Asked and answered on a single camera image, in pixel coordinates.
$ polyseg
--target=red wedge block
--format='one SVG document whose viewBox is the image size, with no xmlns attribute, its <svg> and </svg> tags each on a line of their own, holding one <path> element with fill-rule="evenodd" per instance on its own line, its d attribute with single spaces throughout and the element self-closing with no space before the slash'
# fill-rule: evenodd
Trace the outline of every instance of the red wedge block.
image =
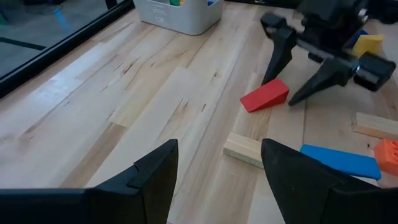
<svg viewBox="0 0 398 224">
<path fill-rule="evenodd" d="M 246 111 L 250 113 L 270 106 L 282 104 L 286 101 L 288 94 L 289 88 L 287 85 L 285 85 L 282 80 L 276 78 L 242 97 L 241 103 Z"/>
</svg>

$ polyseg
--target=wooden table surface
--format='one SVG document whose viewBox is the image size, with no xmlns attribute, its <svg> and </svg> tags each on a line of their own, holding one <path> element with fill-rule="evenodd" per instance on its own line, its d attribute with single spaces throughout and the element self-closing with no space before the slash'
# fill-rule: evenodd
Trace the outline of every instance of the wooden table surface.
<svg viewBox="0 0 398 224">
<path fill-rule="evenodd" d="M 226 3 L 222 20 L 189 36 L 140 22 L 131 11 L 0 102 L 0 187 L 94 186 L 167 139 L 179 140 L 170 223 L 283 223 L 263 170 L 223 155 L 229 132 L 371 155 L 378 139 L 351 131 L 355 112 L 398 119 L 397 73 L 377 93 L 350 82 L 305 102 L 248 114 L 273 43 L 259 18 L 287 9 Z M 398 61 L 397 26 L 384 53 Z M 279 75 L 288 98 L 319 65 L 296 47 Z M 383 187 L 398 185 L 383 174 Z"/>
</svg>

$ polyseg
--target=blue wooden block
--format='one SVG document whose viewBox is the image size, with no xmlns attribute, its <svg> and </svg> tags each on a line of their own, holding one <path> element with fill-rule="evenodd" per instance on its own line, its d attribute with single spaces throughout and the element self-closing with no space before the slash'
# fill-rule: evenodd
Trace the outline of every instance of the blue wooden block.
<svg viewBox="0 0 398 224">
<path fill-rule="evenodd" d="M 345 48 L 346 49 L 352 49 L 355 45 L 355 43 L 358 41 L 359 37 L 361 35 L 368 35 L 368 33 L 365 30 L 360 30 L 358 31 L 351 40 L 348 41 L 346 44 Z"/>
<path fill-rule="evenodd" d="M 310 145 L 303 145 L 300 152 L 345 174 L 376 180 L 381 178 L 379 166 L 372 157 Z"/>
</svg>

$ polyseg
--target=glass panel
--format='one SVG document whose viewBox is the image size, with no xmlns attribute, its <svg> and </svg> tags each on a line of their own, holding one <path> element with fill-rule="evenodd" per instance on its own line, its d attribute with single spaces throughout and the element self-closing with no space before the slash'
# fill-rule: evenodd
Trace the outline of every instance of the glass panel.
<svg viewBox="0 0 398 224">
<path fill-rule="evenodd" d="M 105 0 L 0 0 L 0 78 L 107 10 Z"/>
</svg>

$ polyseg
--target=white plastic bin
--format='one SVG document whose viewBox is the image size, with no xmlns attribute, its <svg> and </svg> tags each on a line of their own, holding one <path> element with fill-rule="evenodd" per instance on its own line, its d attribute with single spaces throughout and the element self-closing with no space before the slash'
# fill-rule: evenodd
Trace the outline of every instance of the white plastic bin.
<svg viewBox="0 0 398 224">
<path fill-rule="evenodd" d="M 221 19 L 224 0 L 185 0 L 181 6 L 169 0 L 134 0 L 142 21 L 184 34 L 199 35 Z"/>
</svg>

